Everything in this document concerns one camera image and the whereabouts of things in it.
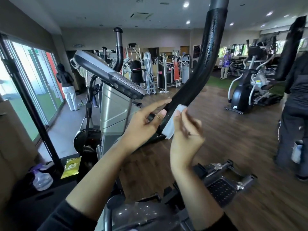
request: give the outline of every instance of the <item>sliding glass door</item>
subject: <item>sliding glass door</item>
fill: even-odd
[[[30,93],[41,120],[46,126],[50,125],[63,103],[63,96],[56,82],[56,62],[53,54],[10,40],[7,40],[6,44],[11,56],[17,62],[22,80]],[[6,83],[3,83],[5,85],[1,84],[0,94],[4,99],[10,100],[29,136],[34,140],[38,135],[38,131],[6,69],[3,64],[1,66],[2,75],[0,76],[5,77]]]

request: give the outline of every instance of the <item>yellow packet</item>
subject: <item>yellow packet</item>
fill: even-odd
[[[67,159],[61,179],[78,174],[80,161],[81,161],[81,157]]]

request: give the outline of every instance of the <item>white wipe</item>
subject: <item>white wipe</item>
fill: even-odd
[[[182,113],[185,108],[187,108],[187,106],[179,104],[177,106],[177,108],[175,109],[175,111],[179,110],[179,112]],[[171,137],[174,135],[173,117],[174,117],[175,111],[173,112],[173,114],[172,114],[171,118],[169,119],[167,125],[165,126],[165,128],[161,132],[163,135],[166,136],[166,139],[168,139],[168,140],[171,139]]]

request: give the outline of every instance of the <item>air conditioning vent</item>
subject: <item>air conditioning vent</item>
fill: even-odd
[[[135,12],[133,13],[130,18],[131,19],[138,19],[138,20],[146,20],[148,19],[153,13],[144,13],[144,12]]]

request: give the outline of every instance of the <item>black framed poster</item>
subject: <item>black framed poster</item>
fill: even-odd
[[[200,45],[193,46],[193,58],[198,58],[200,56]]]

